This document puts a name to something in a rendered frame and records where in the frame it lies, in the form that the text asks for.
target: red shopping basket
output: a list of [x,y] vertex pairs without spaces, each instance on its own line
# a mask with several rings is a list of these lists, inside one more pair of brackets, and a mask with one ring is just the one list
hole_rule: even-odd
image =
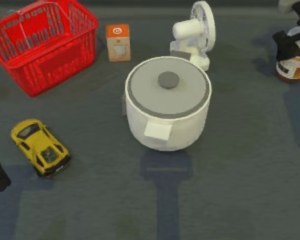
[[98,25],[76,0],[39,0],[0,20],[0,63],[35,97],[94,62]]

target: table surface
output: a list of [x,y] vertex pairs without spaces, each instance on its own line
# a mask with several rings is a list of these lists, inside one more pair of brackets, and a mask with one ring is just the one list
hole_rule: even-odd
[[[168,55],[172,25],[188,16],[133,11],[100,17],[98,30],[104,39],[106,24],[129,23],[130,62],[109,63],[104,50],[36,98],[0,67],[0,160],[12,180],[0,193],[0,240],[300,240],[300,83],[274,77],[271,38],[296,21],[275,9],[216,9],[205,130],[163,154],[133,138],[121,97],[129,71]],[[27,118],[71,151],[54,180],[38,178],[10,139]]]

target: basket handle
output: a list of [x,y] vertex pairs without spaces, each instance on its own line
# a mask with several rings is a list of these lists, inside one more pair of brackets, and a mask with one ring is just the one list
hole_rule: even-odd
[[[67,1],[67,3],[69,3],[69,2],[76,2],[77,0],[66,0],[66,1]],[[23,17],[23,15],[25,15],[27,12],[30,12],[34,8],[39,8],[40,6],[45,5],[45,4],[55,5],[59,8],[59,10],[62,12],[62,14],[69,20],[70,25],[72,24],[71,19],[69,18],[69,16],[65,12],[65,10],[62,7],[60,7],[58,2],[59,2],[59,0],[38,0],[37,2],[34,2],[30,5],[16,11],[16,13],[19,15],[19,26],[20,26],[21,32],[23,34],[23,37],[24,37],[29,49],[31,48],[31,45],[27,39],[25,29],[20,21],[20,19]]]

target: orange box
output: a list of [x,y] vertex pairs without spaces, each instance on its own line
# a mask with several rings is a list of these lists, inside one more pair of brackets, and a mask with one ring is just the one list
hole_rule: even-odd
[[130,28],[128,24],[106,26],[106,46],[110,62],[131,60]]

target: pot lid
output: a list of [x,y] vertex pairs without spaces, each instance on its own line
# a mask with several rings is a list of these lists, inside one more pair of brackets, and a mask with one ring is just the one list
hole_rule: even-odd
[[129,98],[143,112],[175,119],[199,110],[208,100],[208,76],[179,57],[155,57],[132,70],[126,87]]

